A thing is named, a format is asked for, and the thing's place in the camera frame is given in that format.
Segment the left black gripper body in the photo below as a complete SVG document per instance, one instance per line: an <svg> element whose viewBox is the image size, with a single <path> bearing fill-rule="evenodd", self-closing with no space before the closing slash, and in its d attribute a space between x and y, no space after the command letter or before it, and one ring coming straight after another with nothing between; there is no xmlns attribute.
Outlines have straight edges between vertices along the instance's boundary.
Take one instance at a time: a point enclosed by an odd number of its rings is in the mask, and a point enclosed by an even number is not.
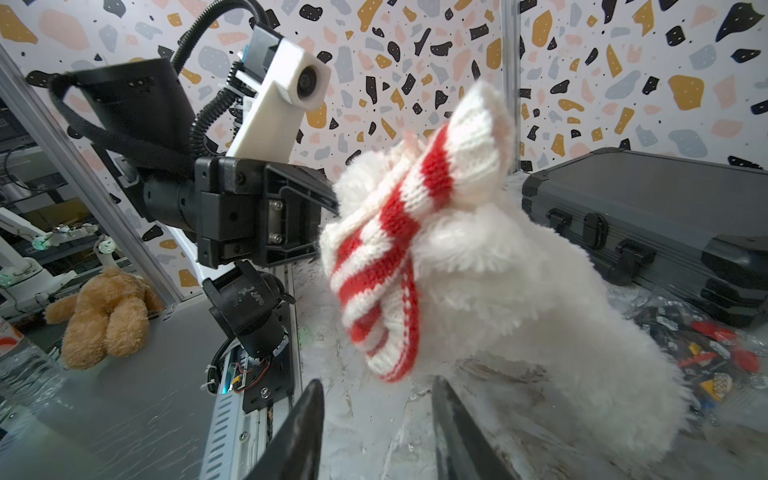
<svg viewBox="0 0 768 480"><path fill-rule="evenodd" d="M230 157L195 162L198 262L217 268L249 260L264 268L313 257L323 208L296 195L267 192L267 163Z"/></svg>

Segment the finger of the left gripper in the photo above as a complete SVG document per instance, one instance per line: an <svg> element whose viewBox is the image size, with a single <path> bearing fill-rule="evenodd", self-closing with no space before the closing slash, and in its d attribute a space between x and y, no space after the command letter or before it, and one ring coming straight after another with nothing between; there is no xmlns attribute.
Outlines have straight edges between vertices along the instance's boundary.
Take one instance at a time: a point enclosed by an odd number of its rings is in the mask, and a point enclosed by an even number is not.
<svg viewBox="0 0 768 480"><path fill-rule="evenodd" d="M264 168L267 192L275 198L296 195L331 212L339 213L339 203L331 183L316 169L283 163L267 163Z"/></svg>

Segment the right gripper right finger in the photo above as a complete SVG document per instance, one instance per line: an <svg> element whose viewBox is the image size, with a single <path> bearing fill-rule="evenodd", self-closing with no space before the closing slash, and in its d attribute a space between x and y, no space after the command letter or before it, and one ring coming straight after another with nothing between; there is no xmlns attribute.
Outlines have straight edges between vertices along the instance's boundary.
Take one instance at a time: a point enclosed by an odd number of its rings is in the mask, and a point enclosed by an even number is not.
<svg viewBox="0 0 768 480"><path fill-rule="evenodd" d="M513 480L464 404L442 376L432 386L438 479Z"/></svg>

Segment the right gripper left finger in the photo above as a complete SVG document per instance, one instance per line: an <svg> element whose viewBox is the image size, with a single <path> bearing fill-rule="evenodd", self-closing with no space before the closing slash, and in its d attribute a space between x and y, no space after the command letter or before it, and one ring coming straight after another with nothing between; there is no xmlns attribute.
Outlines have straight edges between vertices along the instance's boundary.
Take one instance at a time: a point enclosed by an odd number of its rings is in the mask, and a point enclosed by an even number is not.
<svg viewBox="0 0 768 480"><path fill-rule="evenodd" d="M317 479L324 417L323 386L313 379L245 479Z"/></svg>

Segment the white teddy bear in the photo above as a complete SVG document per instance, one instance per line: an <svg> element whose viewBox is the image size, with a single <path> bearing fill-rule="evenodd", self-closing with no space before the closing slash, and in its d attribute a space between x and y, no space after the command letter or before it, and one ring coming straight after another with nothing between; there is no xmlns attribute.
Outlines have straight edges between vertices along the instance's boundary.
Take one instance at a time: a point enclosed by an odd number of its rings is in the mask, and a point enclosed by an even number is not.
<svg viewBox="0 0 768 480"><path fill-rule="evenodd" d="M679 369L610 305L585 252L532 223L503 183L439 214L414 253L420 343L404 377L478 354L540 365L615 455L648 464L670 451L689 397Z"/></svg>

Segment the red white striped knit sweater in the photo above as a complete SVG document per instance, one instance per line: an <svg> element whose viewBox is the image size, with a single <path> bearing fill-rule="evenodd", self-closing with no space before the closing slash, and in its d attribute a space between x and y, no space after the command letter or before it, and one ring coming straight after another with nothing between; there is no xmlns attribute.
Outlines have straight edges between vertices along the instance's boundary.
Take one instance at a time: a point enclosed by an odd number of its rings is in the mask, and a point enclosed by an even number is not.
<svg viewBox="0 0 768 480"><path fill-rule="evenodd" d="M500 190L512 123L500 92L478 81L427 140L362 154L335 184L339 218L320 234L320 257L341 323L380 380L401 380L417 359L417 236L447 208L482 205Z"/></svg>

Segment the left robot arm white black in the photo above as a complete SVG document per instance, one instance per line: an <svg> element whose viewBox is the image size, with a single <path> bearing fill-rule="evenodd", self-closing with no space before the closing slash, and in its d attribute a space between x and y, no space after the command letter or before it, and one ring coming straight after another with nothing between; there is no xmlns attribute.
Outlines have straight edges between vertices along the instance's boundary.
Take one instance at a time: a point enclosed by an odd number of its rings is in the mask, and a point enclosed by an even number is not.
<svg viewBox="0 0 768 480"><path fill-rule="evenodd" d="M289 340L277 311L290 297L267 269L313 256L320 216L338 206L320 171L281 161L323 79L314 61L286 72L237 61L199 112L166 58L47 82L69 126L123 158L118 179L139 213L181 230L197 261L220 270L202 283L211 313L256 358Z"/></svg>

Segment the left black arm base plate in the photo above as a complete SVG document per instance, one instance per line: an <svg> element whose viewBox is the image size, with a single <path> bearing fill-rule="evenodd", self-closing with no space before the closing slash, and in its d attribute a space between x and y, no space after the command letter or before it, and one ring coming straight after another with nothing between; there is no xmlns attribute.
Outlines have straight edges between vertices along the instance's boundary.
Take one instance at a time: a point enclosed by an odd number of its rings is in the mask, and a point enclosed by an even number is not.
<svg viewBox="0 0 768 480"><path fill-rule="evenodd" d="M295 391L295 335L292 307L282 302L257 333L266 333L274 348L264 357L250 357L245 368L245 384L239 387L242 410L261 411L289 399Z"/></svg>

